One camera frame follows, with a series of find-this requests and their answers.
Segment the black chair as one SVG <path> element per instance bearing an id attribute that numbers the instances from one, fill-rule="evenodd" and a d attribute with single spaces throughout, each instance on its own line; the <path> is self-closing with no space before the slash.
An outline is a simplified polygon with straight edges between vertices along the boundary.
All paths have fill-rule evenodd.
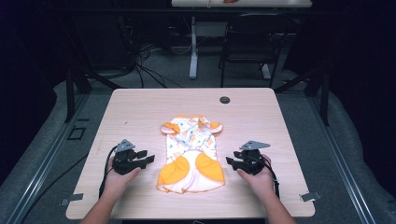
<path id="1" fill-rule="evenodd" d="M 292 19 L 283 14 L 243 13 L 226 25 L 219 59 L 220 86 L 224 86 L 226 63 L 271 64 L 269 87 L 276 75 L 285 37 L 292 28 Z"/>

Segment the white table leg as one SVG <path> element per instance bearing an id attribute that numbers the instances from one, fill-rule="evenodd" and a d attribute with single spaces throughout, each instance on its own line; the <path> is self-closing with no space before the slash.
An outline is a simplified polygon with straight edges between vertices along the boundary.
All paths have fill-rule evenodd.
<path id="1" fill-rule="evenodd" d="M 191 65 L 190 65 L 190 79 L 197 78 L 197 65 L 198 65 L 198 53 L 197 53 L 197 37 L 196 37 L 196 21 L 195 18 L 191 18 Z"/>

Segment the person's right hand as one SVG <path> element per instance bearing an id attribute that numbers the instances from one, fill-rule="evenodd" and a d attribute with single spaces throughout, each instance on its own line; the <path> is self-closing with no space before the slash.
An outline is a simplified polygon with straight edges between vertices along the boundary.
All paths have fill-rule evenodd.
<path id="1" fill-rule="evenodd" d="M 238 169 L 237 173 L 248 182 L 250 188 L 263 203 L 277 198 L 273 175 L 267 167 L 256 175 L 250 175 L 241 169 Z"/>

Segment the orange and white baby garment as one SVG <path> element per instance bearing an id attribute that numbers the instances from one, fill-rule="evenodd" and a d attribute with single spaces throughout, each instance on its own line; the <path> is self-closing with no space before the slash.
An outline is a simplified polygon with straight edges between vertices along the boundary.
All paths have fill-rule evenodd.
<path id="1" fill-rule="evenodd" d="M 223 127 L 204 116 L 176 116 L 165 122 L 166 164 L 159 172 L 157 189 L 183 194 L 205 192 L 225 185 L 217 156 L 216 133 Z"/>

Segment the person's left hand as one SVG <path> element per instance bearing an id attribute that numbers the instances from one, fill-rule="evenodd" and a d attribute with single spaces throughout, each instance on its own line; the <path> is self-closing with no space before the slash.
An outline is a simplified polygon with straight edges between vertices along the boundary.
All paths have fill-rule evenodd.
<path id="1" fill-rule="evenodd" d="M 126 175 L 120 175 L 111 170 L 106 176 L 105 188 L 102 194 L 103 198 L 116 201 L 127 189 L 129 183 L 140 173 L 140 168 L 135 168 Z"/>

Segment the black metal stand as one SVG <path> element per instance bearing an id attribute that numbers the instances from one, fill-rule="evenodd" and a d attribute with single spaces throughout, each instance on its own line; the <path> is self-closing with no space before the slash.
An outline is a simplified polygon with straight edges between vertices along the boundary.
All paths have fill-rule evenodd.
<path id="1" fill-rule="evenodd" d="M 65 121 L 69 122 L 77 114 L 75 88 L 78 88 L 82 94 L 90 94 L 92 91 L 89 77 L 99 81 L 111 90 L 119 89 L 120 86 L 92 70 L 73 18 L 70 15 L 60 16 L 59 23 L 64 32 L 62 34 L 65 47 L 64 54 L 69 63 L 69 69 L 65 77 L 67 102 Z"/>
<path id="2" fill-rule="evenodd" d="M 319 116 L 323 123 L 328 126 L 328 105 L 330 96 L 330 74 L 328 71 L 331 67 L 332 63 L 329 59 L 323 60 L 316 68 L 276 88 L 275 92 L 281 93 L 297 85 L 301 81 L 308 80 L 308 83 L 304 88 L 304 95 L 306 97 L 315 97 L 318 94 L 318 91 L 321 91 Z"/>

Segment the aluminium floor rail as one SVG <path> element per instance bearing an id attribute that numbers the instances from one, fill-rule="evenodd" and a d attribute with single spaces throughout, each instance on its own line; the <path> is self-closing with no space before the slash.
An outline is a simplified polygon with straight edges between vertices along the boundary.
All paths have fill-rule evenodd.
<path id="1" fill-rule="evenodd" d="M 60 153 L 61 144 L 72 130 L 76 115 L 89 97 L 89 94 L 78 97 L 75 112 L 67 122 L 63 117 L 67 112 L 65 100 L 57 101 L 49 118 L 0 188 L 0 205 L 5 205 L 8 210 L 4 224 L 21 224 Z"/>
<path id="2" fill-rule="evenodd" d="M 349 166 L 347 165 L 347 161 L 345 160 L 344 155 L 332 133 L 331 127 L 327 126 L 321 118 L 317 100 L 315 98 L 308 97 L 307 102 L 314 111 L 315 118 L 318 121 L 321 130 L 325 134 L 327 142 L 330 146 L 332 160 L 343 181 L 350 201 L 353 203 L 361 224 L 377 224 L 371 210 L 367 205 L 367 202 L 361 193 L 360 187 L 358 186 L 353 174 L 349 169 Z"/>

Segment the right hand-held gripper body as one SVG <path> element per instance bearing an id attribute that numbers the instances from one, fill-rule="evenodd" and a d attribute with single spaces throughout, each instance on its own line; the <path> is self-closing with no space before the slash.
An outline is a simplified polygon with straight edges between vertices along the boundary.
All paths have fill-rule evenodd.
<path id="1" fill-rule="evenodd" d="M 264 157 L 260 153 L 260 148 L 269 147 L 267 143 L 257 142 L 253 140 L 247 141 L 243 144 L 241 149 L 241 159 L 243 160 L 242 169 L 251 175 L 258 174 L 264 167 L 269 168 L 265 162 Z"/>

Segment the grey metal bracket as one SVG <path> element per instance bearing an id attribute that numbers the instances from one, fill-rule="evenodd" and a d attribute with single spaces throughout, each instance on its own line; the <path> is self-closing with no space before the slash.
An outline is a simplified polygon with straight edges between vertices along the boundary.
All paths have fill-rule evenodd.
<path id="1" fill-rule="evenodd" d="M 322 198 L 322 194 L 318 191 L 307 192 L 306 194 L 300 194 L 300 199 L 303 202 L 315 202 Z"/>
<path id="2" fill-rule="evenodd" d="M 70 202 L 74 202 L 74 201 L 80 201 L 83 199 L 83 194 L 79 193 L 79 194 L 73 194 L 67 198 L 63 198 L 60 201 L 60 206 L 66 206 L 69 205 Z"/>

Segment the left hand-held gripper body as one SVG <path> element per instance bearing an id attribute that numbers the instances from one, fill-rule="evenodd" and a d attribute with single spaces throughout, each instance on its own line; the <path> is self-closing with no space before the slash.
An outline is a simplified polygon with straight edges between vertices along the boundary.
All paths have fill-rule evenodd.
<path id="1" fill-rule="evenodd" d="M 123 139 L 114 150 L 115 156 L 112 162 L 112 168 L 120 175 L 126 175 L 133 169 L 138 167 L 138 163 L 135 160 L 137 153 L 134 151 L 135 145 Z"/>

